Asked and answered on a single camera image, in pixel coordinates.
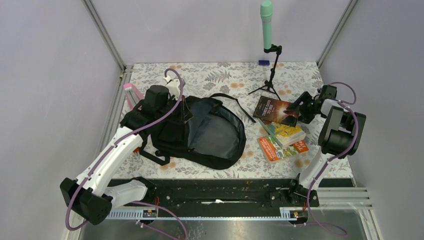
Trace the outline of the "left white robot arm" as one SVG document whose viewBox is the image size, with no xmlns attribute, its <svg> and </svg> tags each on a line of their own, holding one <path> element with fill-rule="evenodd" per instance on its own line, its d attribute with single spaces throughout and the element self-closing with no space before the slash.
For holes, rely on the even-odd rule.
<svg viewBox="0 0 424 240">
<path fill-rule="evenodd" d="M 139 180 L 130 180 L 112 187 L 108 184 L 130 153 L 142 144 L 143 139 L 139 133 L 163 122 L 182 101 L 185 81 L 181 77 L 172 80 L 169 76 L 165 76 L 165 80 L 167 80 L 166 90 L 178 92 L 176 103 L 170 110 L 159 119 L 151 123 L 142 123 L 134 130 L 126 126 L 119 127 L 107 147 L 82 173 L 75 179 L 65 178 L 61 182 L 60 190 L 67 206 L 65 225 L 68 230 L 75 231 L 81 228 L 80 225 L 71 226 L 71 212 L 81 216 L 86 223 L 98 225 L 113 209 L 134 201 L 139 201 L 144 206 L 154 202 L 154 190 Z"/>
</svg>

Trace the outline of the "black fabric student bag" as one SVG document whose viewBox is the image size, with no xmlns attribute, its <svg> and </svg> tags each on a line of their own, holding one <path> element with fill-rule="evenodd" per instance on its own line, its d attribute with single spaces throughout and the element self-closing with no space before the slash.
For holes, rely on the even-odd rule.
<svg viewBox="0 0 424 240">
<path fill-rule="evenodd" d="M 233 166 L 245 149 L 245 126 L 219 97 L 234 99 L 215 93 L 204 98 L 189 96 L 181 101 L 170 116 L 142 133 L 144 139 L 150 136 L 155 154 L 144 150 L 145 143 L 139 154 L 162 166 L 168 164 L 171 157 L 214 170 Z"/>
</svg>

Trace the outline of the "dark cover book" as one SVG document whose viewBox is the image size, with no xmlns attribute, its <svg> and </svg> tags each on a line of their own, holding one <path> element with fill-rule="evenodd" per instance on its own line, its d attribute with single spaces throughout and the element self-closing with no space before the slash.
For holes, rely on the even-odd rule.
<svg viewBox="0 0 424 240">
<path fill-rule="evenodd" d="M 298 108 L 292 108 L 291 105 L 291 102 L 261 96 L 253 116 L 261 120 L 295 127 L 300 112 Z"/>
</svg>

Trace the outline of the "yellow green children book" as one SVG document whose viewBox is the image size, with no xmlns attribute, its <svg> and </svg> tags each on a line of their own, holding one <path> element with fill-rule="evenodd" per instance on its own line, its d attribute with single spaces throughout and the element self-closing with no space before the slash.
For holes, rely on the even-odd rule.
<svg viewBox="0 0 424 240">
<path fill-rule="evenodd" d="M 280 148 L 286 148 L 306 137 L 306 133 L 299 126 L 293 127 L 261 119 L 258 122 L 268 133 L 269 141 Z"/>
</svg>

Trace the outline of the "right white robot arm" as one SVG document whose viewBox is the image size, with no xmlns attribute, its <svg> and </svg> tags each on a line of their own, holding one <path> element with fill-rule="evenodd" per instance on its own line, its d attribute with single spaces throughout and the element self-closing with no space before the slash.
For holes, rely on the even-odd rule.
<svg viewBox="0 0 424 240">
<path fill-rule="evenodd" d="M 325 119 L 319 133 L 319 150 L 309 166 L 295 179 L 295 186 L 287 191 L 287 201 L 293 206 L 301 205 L 307 194 L 304 189 L 316 190 L 330 167 L 358 149 L 367 117 L 351 109 L 356 103 L 337 99 L 337 83 L 323 85 L 312 96 L 303 92 L 288 109 L 298 110 L 298 121 L 309 124 L 320 116 Z"/>
</svg>

